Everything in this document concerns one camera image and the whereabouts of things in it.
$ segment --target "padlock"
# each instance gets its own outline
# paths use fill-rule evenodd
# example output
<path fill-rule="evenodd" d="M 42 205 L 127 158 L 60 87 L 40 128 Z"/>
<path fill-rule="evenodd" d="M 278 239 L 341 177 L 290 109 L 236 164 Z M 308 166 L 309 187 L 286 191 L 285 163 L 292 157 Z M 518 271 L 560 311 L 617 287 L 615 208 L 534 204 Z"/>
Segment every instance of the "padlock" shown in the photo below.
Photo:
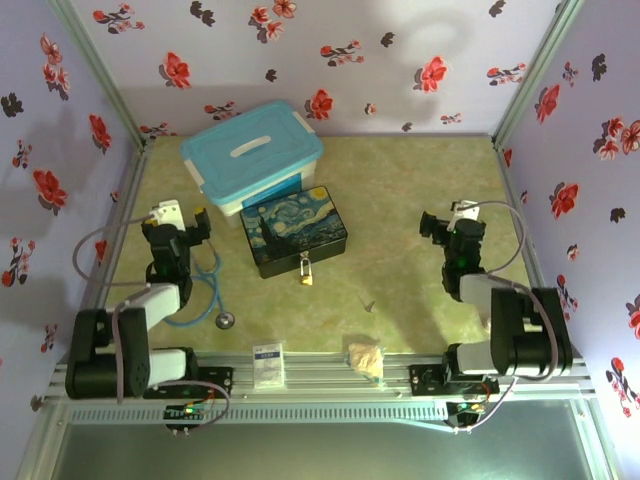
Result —
<path fill-rule="evenodd" d="M 311 286 L 313 285 L 313 275 L 311 274 L 311 260 L 309 260 L 309 252 L 302 252 L 300 254 L 300 284 Z"/>

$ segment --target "gray cable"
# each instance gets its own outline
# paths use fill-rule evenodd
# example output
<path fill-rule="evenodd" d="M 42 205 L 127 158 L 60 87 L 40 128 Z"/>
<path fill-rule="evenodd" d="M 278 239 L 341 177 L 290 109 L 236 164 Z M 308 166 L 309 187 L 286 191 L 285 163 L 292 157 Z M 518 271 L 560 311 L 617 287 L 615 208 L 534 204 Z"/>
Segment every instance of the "gray cable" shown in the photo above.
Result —
<path fill-rule="evenodd" d="M 507 202 L 503 202 L 501 200 L 487 200 L 485 202 L 477 202 L 477 203 L 474 203 L 473 205 L 468 205 L 466 207 L 460 207 L 460 208 L 458 208 L 458 211 L 462 212 L 464 210 L 470 210 L 472 208 L 481 207 L 483 205 L 501 205 L 503 207 L 507 207 L 509 210 L 511 210 L 513 212 L 513 214 L 518 219 L 518 224 L 519 224 L 519 227 L 520 227 L 520 242 L 518 243 L 518 249 L 516 250 L 516 253 L 514 253 L 513 256 L 509 260 L 507 260 L 507 263 L 505 263 L 501 267 L 494 268 L 494 269 L 489 270 L 487 272 L 487 275 L 492 275 L 494 273 L 501 272 L 502 270 L 504 270 L 505 268 L 509 267 L 513 262 L 516 261 L 516 258 L 518 258 L 520 253 L 522 253 L 522 249 L 524 248 L 524 243 L 525 243 L 525 241 L 527 239 L 527 230 L 526 230 L 526 227 L 524 225 L 524 220 L 522 220 L 522 217 L 520 216 L 520 213 L 518 212 L 518 210 L 516 210 L 514 207 L 509 205 Z"/>
<path fill-rule="evenodd" d="M 104 232 L 106 230 L 111 230 L 113 228 L 123 227 L 125 225 L 131 225 L 131 224 L 134 224 L 134 223 L 141 223 L 141 222 L 144 222 L 145 220 L 149 220 L 150 218 L 153 218 L 153 215 L 146 215 L 144 217 L 134 218 L 133 220 L 129 220 L 127 222 L 118 223 L 116 225 L 107 225 L 106 227 L 98 228 L 98 229 L 94 230 L 93 232 L 88 233 L 87 235 L 82 237 L 82 239 L 78 242 L 76 247 L 73 249 L 72 261 L 73 261 L 74 270 L 78 273 L 78 275 L 80 275 L 82 278 L 84 278 L 88 283 L 91 283 L 93 285 L 101 285 L 103 287 L 139 287 L 141 285 L 146 285 L 147 283 L 143 282 L 143 281 L 139 281 L 139 282 L 102 282 L 101 280 L 98 280 L 96 278 L 92 278 L 92 277 L 90 277 L 89 275 L 87 275 L 86 273 L 84 273 L 80 269 L 80 265 L 78 265 L 78 253 L 80 252 L 80 249 L 82 248 L 82 246 L 87 242 L 87 240 L 89 240 L 91 237 L 93 237 L 94 235 L 97 235 L 100 232 Z"/>

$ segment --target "floral wallpaper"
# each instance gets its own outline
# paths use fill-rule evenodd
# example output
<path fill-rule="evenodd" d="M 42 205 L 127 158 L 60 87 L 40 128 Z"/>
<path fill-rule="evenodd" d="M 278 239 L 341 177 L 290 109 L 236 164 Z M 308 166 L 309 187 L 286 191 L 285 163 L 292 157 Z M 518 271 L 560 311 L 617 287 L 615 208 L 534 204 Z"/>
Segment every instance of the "floral wallpaper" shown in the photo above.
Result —
<path fill-rule="evenodd" d="M 640 478 L 638 15 L 633 0 L 585 2 L 504 146 L 545 280 L 629 479 Z"/>
<path fill-rule="evenodd" d="M 46 2 L 3 2 L 0 45 L 0 477 L 12 479 L 85 294 L 73 248 L 108 223 L 133 144 Z M 108 252 L 97 240 L 85 271 Z"/>
<path fill-rule="evenodd" d="M 559 3 L 66 1 L 143 136 L 276 99 L 322 135 L 490 133 Z"/>

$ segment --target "small metal piece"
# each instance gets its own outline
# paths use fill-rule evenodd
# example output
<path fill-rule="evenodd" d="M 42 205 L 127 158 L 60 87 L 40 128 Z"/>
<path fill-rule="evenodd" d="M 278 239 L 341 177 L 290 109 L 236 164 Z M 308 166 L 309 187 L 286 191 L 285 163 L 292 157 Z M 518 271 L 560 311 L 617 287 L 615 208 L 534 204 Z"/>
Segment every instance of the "small metal piece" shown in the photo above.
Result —
<path fill-rule="evenodd" d="M 216 327 L 221 330 L 228 330 L 236 323 L 236 317 L 230 312 L 219 313 L 216 317 Z"/>
<path fill-rule="evenodd" d="M 305 263 L 307 264 L 307 273 L 305 273 Z M 311 260 L 309 260 L 309 252 L 300 254 L 300 284 L 313 285 L 313 275 L 311 274 Z"/>

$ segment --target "wire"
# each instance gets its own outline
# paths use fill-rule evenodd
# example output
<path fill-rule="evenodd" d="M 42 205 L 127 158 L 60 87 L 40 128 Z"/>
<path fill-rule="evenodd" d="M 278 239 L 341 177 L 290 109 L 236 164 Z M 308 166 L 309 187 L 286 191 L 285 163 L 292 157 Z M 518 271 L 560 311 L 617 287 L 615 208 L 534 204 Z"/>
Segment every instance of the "wire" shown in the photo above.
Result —
<path fill-rule="evenodd" d="M 113 228 L 120 228 L 120 227 L 123 227 L 123 226 L 126 226 L 126 225 L 132 225 L 134 223 L 144 222 L 145 220 L 148 220 L 150 218 L 153 218 L 153 215 L 146 215 L 144 217 L 134 218 L 133 220 L 129 220 L 129 221 L 126 221 L 126 222 L 121 222 L 121 223 L 118 223 L 118 224 L 115 224 L 115 225 L 107 225 L 106 227 L 98 228 L 98 229 L 94 230 L 93 232 L 88 233 L 87 235 L 82 237 L 82 239 L 78 242 L 76 247 L 73 249 L 72 261 L 73 261 L 74 270 L 78 273 L 78 275 L 80 275 L 82 278 L 84 278 L 88 283 L 91 283 L 93 285 L 102 285 L 103 287 L 138 287 L 140 285 L 146 285 L 147 283 L 143 282 L 143 281 L 139 281 L 139 282 L 103 282 L 101 280 L 98 280 L 97 278 L 90 277 L 89 275 L 87 275 L 86 273 L 84 273 L 80 269 L 80 265 L 78 265 L 78 253 L 80 253 L 80 249 L 87 242 L 87 240 L 89 240 L 91 237 L 93 237 L 94 235 L 97 235 L 100 232 L 104 232 L 106 230 L 111 230 Z"/>
<path fill-rule="evenodd" d="M 513 256 L 509 260 L 507 260 L 507 262 L 504 265 L 494 268 L 492 270 L 489 270 L 487 272 L 487 275 L 493 275 L 494 273 L 501 272 L 502 270 L 509 267 L 513 262 L 516 261 L 520 253 L 522 253 L 522 249 L 524 248 L 524 244 L 527 239 L 527 230 L 524 224 L 524 220 L 520 216 L 520 212 L 518 212 L 518 210 L 516 210 L 514 207 L 509 205 L 507 202 L 503 202 L 501 200 L 487 200 L 485 202 L 477 202 L 477 203 L 474 203 L 473 205 L 468 205 L 466 207 L 459 207 L 458 211 L 462 212 L 464 210 L 470 210 L 472 208 L 481 207 L 483 205 L 501 205 L 503 207 L 507 207 L 509 210 L 513 212 L 515 217 L 518 219 L 518 225 L 520 227 L 520 241 L 518 242 L 518 249 L 516 250 L 516 253 L 514 253 Z"/>
<path fill-rule="evenodd" d="M 158 387 L 172 387 L 172 386 L 191 386 L 191 385 L 197 385 L 197 386 L 201 386 L 201 387 L 209 387 L 212 388 L 214 390 L 217 390 L 218 392 L 220 392 L 225 400 L 226 400 L 226 404 L 224 409 L 222 410 L 222 412 L 220 412 L 217 416 L 211 418 L 210 420 L 207 420 L 204 423 L 201 423 L 199 425 L 197 425 L 198 428 L 202 428 L 204 426 L 207 425 L 213 425 L 214 423 L 220 421 L 229 411 L 229 406 L 231 405 L 231 399 L 229 398 L 229 394 L 227 393 L 227 391 L 216 385 L 215 383 L 211 383 L 211 382 L 203 382 L 200 380 L 176 380 L 176 381 L 171 381 L 171 382 L 162 382 L 160 384 L 158 384 Z"/>
<path fill-rule="evenodd" d="M 196 262 L 196 260 L 194 259 L 193 264 L 198 274 L 192 275 L 191 278 L 194 280 L 198 280 L 203 283 L 206 283 L 213 290 L 213 295 L 211 297 L 211 301 L 209 302 L 209 306 L 201 315 L 199 315 L 196 319 L 191 320 L 189 322 L 176 322 L 175 320 L 171 320 L 169 317 L 166 317 L 164 319 L 164 322 L 171 325 L 172 327 L 188 328 L 188 327 L 193 327 L 194 325 L 197 325 L 198 323 L 202 322 L 205 318 L 207 318 L 211 314 L 216 304 L 218 304 L 218 306 L 220 307 L 220 312 L 225 311 L 224 304 L 222 303 L 222 298 L 220 296 L 220 289 L 218 287 L 218 271 L 222 266 L 222 259 L 220 258 L 220 255 L 218 255 L 218 252 L 216 252 L 215 248 L 213 248 L 213 245 L 209 240 L 207 240 L 207 244 L 209 245 L 209 248 L 211 248 L 211 251 L 213 252 L 213 256 L 216 261 L 216 266 L 211 271 L 205 271 L 200 267 L 198 262 Z"/>
<path fill-rule="evenodd" d="M 491 410 L 489 410 L 489 412 L 486 413 L 484 417 L 482 417 L 480 420 L 478 420 L 473 425 L 469 425 L 467 427 L 463 427 L 463 430 L 465 430 L 467 432 L 471 432 L 472 430 L 475 430 L 480 425 L 482 425 L 487 420 L 489 420 L 496 413 L 498 408 L 500 408 L 500 405 L 502 405 L 502 403 L 504 402 L 505 398 L 507 398 L 507 395 L 509 395 L 513 391 L 513 387 L 516 386 L 516 382 L 517 381 L 518 381 L 518 377 L 513 377 L 513 380 L 511 380 L 511 383 L 509 384 L 509 387 L 507 387 L 505 392 L 500 396 L 500 398 L 498 399 L 498 401 L 496 402 L 494 407 Z"/>

